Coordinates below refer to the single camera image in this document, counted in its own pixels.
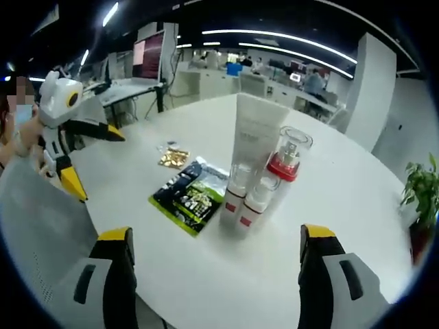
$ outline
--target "clear bottle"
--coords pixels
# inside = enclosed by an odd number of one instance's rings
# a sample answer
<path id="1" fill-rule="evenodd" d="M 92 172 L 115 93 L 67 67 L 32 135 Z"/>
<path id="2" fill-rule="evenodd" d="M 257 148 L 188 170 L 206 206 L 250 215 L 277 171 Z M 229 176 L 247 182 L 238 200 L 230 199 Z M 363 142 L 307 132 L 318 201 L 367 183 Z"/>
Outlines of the clear bottle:
<path id="1" fill-rule="evenodd" d="M 288 126 L 281 129 L 277 151 L 273 153 L 266 167 L 266 170 L 278 176 L 281 182 L 265 213 L 266 217 L 272 215 L 288 194 L 291 183 L 297 179 L 299 168 L 312 145 L 312 137 L 304 132 Z"/>
<path id="2" fill-rule="evenodd" d="M 263 216 L 265 209 L 278 188 L 281 179 L 266 171 L 259 182 L 247 194 L 241 209 L 239 210 L 236 231 L 240 236 L 247 236 L 249 231 L 255 227 Z"/>
<path id="3" fill-rule="evenodd" d="M 251 177 L 252 168 L 250 166 L 239 163 L 232 167 L 220 215 L 221 224 L 229 227 L 236 224 L 237 215 L 246 197 L 246 187 Z"/>

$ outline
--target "yellow robot part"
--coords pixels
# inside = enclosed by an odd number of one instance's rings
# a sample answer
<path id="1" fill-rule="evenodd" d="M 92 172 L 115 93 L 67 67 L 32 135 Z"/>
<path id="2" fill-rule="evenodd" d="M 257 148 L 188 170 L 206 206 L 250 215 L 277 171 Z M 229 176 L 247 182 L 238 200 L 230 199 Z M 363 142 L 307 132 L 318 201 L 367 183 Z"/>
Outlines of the yellow robot part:
<path id="1" fill-rule="evenodd" d="M 60 180 L 62 187 L 64 187 L 67 192 L 75 195 L 81 201 L 88 199 L 80 178 L 73 167 L 67 167 L 61 170 Z"/>
<path id="2" fill-rule="evenodd" d="M 308 235 L 310 238 L 327 238 L 330 236 L 335 236 L 335 233 L 324 226 L 305 224 L 308 229 Z"/>
<path id="3" fill-rule="evenodd" d="M 126 232 L 130 229 L 128 226 L 116 228 L 115 230 L 106 231 L 97 237 L 97 240 L 125 240 Z"/>
<path id="4" fill-rule="evenodd" d="M 116 127 L 113 127 L 112 125 L 108 125 L 108 132 L 117 135 L 123 141 L 125 140 L 125 136 L 121 133 L 121 131 L 118 130 Z"/>

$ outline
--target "gold packet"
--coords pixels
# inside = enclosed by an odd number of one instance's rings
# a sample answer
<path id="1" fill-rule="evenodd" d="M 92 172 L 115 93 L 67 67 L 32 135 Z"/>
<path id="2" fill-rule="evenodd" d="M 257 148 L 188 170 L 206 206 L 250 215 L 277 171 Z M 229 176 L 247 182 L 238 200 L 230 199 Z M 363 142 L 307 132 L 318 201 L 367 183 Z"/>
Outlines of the gold packet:
<path id="1" fill-rule="evenodd" d="M 168 147 L 165 154 L 158 161 L 158 164 L 169 168 L 181 169 L 185 165 L 189 154 L 189 152 Z"/>

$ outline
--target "desk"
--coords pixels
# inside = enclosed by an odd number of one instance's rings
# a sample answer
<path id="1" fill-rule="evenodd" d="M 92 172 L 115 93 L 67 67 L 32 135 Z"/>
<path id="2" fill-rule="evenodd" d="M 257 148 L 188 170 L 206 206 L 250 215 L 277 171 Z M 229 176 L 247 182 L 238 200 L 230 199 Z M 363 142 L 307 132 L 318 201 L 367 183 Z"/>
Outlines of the desk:
<path id="1" fill-rule="evenodd" d="M 305 91 L 301 91 L 293 87 L 288 87 L 286 85 L 279 84 L 278 82 L 271 80 L 268 82 L 268 86 L 273 88 L 272 98 L 273 101 L 275 101 L 276 103 L 281 103 L 285 106 L 293 108 L 294 103 L 296 102 L 296 98 L 300 97 L 302 99 L 310 101 L 311 103 L 319 105 L 321 108 L 324 108 L 331 114 L 337 112 L 337 108 L 335 106 L 323 103 L 322 101 L 319 101 L 317 98 L 306 93 Z"/>
<path id="2" fill-rule="evenodd" d="M 183 86 L 183 89 L 192 89 L 192 93 L 198 92 L 200 100 L 238 93 L 240 90 L 239 78 L 227 75 L 225 70 L 180 69 L 177 77 L 176 89 L 177 86 L 182 86 L 182 82 L 195 82 L 195 88 Z"/>
<path id="3" fill-rule="evenodd" d="M 133 98 L 139 95 L 150 93 L 155 91 L 157 94 L 157 109 L 158 112 L 163 112 L 163 84 L 142 84 L 131 79 L 113 80 L 109 89 L 103 93 L 96 95 L 100 100 L 103 107 L 111 107 L 113 120 L 116 128 L 120 128 L 119 120 L 115 113 L 114 105 L 125 101 L 129 98 Z"/>
<path id="4" fill-rule="evenodd" d="M 372 154 L 303 113 L 290 111 L 285 124 L 313 137 L 309 160 L 257 235 L 233 240 L 216 214 L 193 238 L 148 202 L 178 172 L 157 165 L 165 141 L 190 151 L 189 160 L 230 169 L 236 99 L 167 111 L 123 128 L 124 143 L 98 141 L 71 154 L 98 233 L 134 230 L 139 296 L 177 329 L 297 328 L 300 225 L 314 223 L 333 230 L 395 302 L 412 275 L 397 211 L 403 185 Z"/>

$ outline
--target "face mask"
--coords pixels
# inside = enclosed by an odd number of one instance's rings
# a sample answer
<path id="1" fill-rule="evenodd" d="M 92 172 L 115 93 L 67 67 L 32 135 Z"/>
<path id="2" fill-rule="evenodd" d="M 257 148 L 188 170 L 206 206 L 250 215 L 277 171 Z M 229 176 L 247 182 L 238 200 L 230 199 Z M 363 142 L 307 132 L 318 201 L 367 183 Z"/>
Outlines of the face mask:
<path id="1" fill-rule="evenodd" d="M 14 115 L 14 133 L 18 132 L 24 122 L 32 119 L 32 105 L 17 105 Z"/>

